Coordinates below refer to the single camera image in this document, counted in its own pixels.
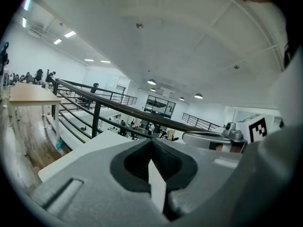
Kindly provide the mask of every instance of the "blue object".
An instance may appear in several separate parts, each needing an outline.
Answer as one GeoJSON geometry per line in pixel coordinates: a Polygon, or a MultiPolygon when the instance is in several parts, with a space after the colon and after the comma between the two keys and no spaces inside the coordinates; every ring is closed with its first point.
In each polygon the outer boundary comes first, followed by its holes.
{"type": "Polygon", "coordinates": [[[61,149],[63,146],[63,140],[59,140],[57,143],[56,143],[56,148],[57,149],[61,149]]]}

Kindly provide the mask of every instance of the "wooden table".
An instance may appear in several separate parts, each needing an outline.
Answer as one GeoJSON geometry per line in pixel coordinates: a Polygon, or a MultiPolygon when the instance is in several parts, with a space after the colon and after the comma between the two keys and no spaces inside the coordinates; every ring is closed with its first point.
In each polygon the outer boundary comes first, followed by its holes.
{"type": "Polygon", "coordinates": [[[56,105],[55,110],[55,127],[57,139],[60,139],[59,133],[59,103],[60,98],[55,96],[49,89],[42,88],[40,85],[32,85],[26,83],[17,83],[11,90],[9,104],[12,116],[13,127],[17,141],[20,144],[21,152],[26,155],[26,147],[21,138],[17,125],[16,109],[21,106],[42,106],[42,116],[44,116],[44,105],[56,105]]]}

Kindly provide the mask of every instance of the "fluorescent light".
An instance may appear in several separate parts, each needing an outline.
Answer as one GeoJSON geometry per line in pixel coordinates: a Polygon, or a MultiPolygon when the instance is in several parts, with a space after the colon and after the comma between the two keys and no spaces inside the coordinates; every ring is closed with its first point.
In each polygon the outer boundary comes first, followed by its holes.
{"type": "Polygon", "coordinates": [[[62,40],[61,39],[58,39],[58,40],[56,40],[55,42],[54,42],[54,44],[58,44],[58,43],[60,43],[62,40]]]}
{"type": "Polygon", "coordinates": [[[197,94],[195,95],[195,98],[202,99],[202,98],[203,98],[203,96],[202,96],[202,94],[201,94],[201,93],[197,93],[197,94]]]}
{"type": "Polygon", "coordinates": [[[71,37],[72,35],[75,35],[76,33],[71,31],[68,34],[65,35],[66,38],[71,37]]]}
{"type": "Polygon", "coordinates": [[[154,79],[149,79],[147,82],[148,82],[149,84],[156,85],[156,82],[155,82],[154,79]]]}
{"type": "Polygon", "coordinates": [[[27,19],[26,19],[25,17],[22,18],[22,26],[23,26],[24,28],[27,27],[27,19]]]}
{"type": "Polygon", "coordinates": [[[28,7],[29,7],[29,4],[30,4],[30,1],[31,1],[31,0],[25,0],[24,9],[25,9],[26,11],[28,11],[28,7]]]}

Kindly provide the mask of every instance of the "recessed light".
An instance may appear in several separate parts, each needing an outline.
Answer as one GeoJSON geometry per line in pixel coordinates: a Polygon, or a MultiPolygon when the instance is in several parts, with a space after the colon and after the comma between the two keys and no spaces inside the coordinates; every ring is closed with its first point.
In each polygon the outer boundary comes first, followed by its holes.
{"type": "Polygon", "coordinates": [[[30,4],[30,1],[31,1],[31,0],[25,0],[24,9],[25,9],[26,11],[28,11],[28,7],[29,7],[29,4],[30,4]]]}
{"type": "Polygon", "coordinates": [[[71,31],[68,34],[66,34],[65,37],[68,38],[68,37],[71,37],[71,36],[73,36],[75,34],[76,34],[75,32],[71,31]]]}
{"type": "Polygon", "coordinates": [[[22,26],[23,26],[24,28],[27,27],[27,19],[26,19],[25,17],[22,18],[22,26]]]}
{"type": "Polygon", "coordinates": [[[58,44],[58,43],[60,43],[62,40],[61,39],[58,39],[58,40],[56,40],[55,42],[54,42],[54,44],[58,44]]]}
{"type": "Polygon", "coordinates": [[[155,82],[154,79],[149,79],[147,82],[148,82],[149,84],[156,85],[156,82],[155,82]]]}
{"type": "Polygon", "coordinates": [[[199,98],[199,99],[202,99],[202,98],[203,98],[203,96],[202,96],[201,93],[197,93],[197,94],[195,95],[195,97],[196,97],[196,98],[199,98]]]}

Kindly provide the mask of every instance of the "black railing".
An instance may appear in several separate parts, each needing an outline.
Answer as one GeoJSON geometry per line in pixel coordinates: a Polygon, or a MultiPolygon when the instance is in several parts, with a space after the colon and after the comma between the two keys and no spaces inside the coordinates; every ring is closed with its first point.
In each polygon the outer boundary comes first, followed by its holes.
{"type": "MultiPolygon", "coordinates": [[[[79,139],[82,143],[85,143],[85,140],[79,137],[72,129],[68,127],[68,125],[65,123],[67,121],[72,127],[77,129],[79,132],[81,132],[83,135],[85,135],[87,138],[91,139],[97,136],[98,133],[102,133],[100,129],[98,129],[98,121],[102,120],[106,123],[109,123],[117,128],[120,129],[120,131],[123,132],[130,132],[132,135],[141,136],[144,138],[153,138],[154,136],[148,135],[145,133],[142,133],[138,130],[131,129],[126,126],[122,126],[118,123],[115,123],[109,119],[106,119],[102,116],[100,116],[100,109],[102,107],[108,107],[111,109],[114,109],[118,112],[133,116],[135,118],[139,118],[141,120],[147,120],[149,122],[153,122],[154,124],[159,124],[168,128],[172,128],[179,131],[204,131],[203,129],[195,128],[188,126],[183,123],[179,123],[176,121],[172,121],[169,119],[165,119],[159,116],[155,116],[152,114],[141,112],[137,109],[134,109],[132,107],[129,107],[129,105],[134,105],[137,101],[136,97],[111,92],[108,90],[103,90],[97,88],[97,91],[106,92],[107,94],[96,94],[91,93],[87,90],[84,90],[83,88],[89,88],[89,89],[95,89],[95,87],[86,86],[79,83],[74,83],[70,81],[64,81],[61,79],[56,79],[53,87],[53,93],[57,95],[58,97],[64,98],[68,103],[60,103],[59,108],[59,121],[62,123],[64,127],[67,128],[68,131],[70,131],[77,139],[79,139]],[[74,94],[74,96],[66,95],[66,92],[71,92],[71,94],[74,94]],[[76,102],[76,99],[81,99],[82,103],[76,102]],[[68,105],[73,105],[75,108],[68,108],[68,105]],[[72,110],[83,110],[86,113],[93,116],[92,123],[86,122],[76,114],[72,112],[72,110]],[[92,129],[91,136],[87,134],[85,131],[83,131],[81,128],[79,128],[76,124],[74,124],[66,115],[64,115],[62,112],[67,111],[70,113],[74,118],[88,126],[92,129]]],[[[52,117],[55,117],[55,106],[52,106],[52,117]]]]}
{"type": "Polygon", "coordinates": [[[201,128],[201,129],[204,129],[204,130],[215,130],[221,126],[217,125],[217,124],[214,124],[214,123],[210,123],[206,120],[203,120],[203,119],[199,119],[197,117],[194,117],[194,116],[191,116],[187,113],[183,113],[183,116],[182,116],[182,120],[186,121],[186,123],[192,125],[192,126],[195,126],[197,128],[201,128]]]}

